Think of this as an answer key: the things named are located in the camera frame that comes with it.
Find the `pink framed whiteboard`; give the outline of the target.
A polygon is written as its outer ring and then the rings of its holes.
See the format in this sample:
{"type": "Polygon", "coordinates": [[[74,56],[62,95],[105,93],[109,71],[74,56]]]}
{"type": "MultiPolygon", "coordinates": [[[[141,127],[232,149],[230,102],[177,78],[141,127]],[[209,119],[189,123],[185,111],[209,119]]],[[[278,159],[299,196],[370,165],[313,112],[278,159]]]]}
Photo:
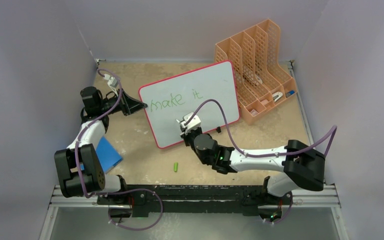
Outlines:
{"type": "Polygon", "coordinates": [[[234,69],[228,60],[143,85],[138,94],[147,104],[145,114],[160,149],[182,142],[177,120],[206,100],[211,102],[197,113],[203,132],[240,118],[234,69]]]}

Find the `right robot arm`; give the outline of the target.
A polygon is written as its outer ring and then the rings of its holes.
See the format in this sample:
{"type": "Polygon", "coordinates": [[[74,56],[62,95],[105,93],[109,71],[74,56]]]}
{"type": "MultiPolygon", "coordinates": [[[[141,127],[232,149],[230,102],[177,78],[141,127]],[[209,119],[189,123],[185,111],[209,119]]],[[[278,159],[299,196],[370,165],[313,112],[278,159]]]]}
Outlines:
{"type": "Polygon", "coordinates": [[[250,170],[275,171],[264,182],[260,196],[268,204],[301,188],[320,192],[324,189],[325,155],[303,142],[290,139],[285,146],[269,149],[235,149],[218,144],[200,127],[180,137],[191,147],[202,164],[221,174],[250,170]]]}

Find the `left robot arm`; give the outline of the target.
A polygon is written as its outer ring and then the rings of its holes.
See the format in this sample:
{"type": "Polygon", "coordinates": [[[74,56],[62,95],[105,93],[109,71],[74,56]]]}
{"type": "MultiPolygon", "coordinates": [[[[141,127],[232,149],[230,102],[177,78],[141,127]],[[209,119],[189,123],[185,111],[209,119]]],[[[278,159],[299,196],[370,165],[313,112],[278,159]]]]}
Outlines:
{"type": "Polygon", "coordinates": [[[80,131],[69,146],[54,154],[62,195],[71,198],[109,194],[112,201],[122,205],[129,199],[126,182],[120,175],[105,174],[96,148],[108,130],[110,114],[122,112],[129,116],[147,108],[147,104],[122,90],[112,97],[103,96],[94,86],[82,89],[80,95],[84,104],[80,131]]]}

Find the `green marker cap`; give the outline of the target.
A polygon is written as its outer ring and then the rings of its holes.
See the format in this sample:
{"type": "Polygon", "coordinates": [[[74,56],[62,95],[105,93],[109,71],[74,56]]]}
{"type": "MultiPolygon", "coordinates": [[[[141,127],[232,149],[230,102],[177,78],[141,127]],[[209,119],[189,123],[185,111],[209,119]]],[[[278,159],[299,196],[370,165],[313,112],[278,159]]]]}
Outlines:
{"type": "Polygon", "coordinates": [[[179,163],[178,162],[175,162],[174,163],[174,166],[173,166],[173,171],[176,173],[178,171],[178,166],[179,166],[179,163]]]}

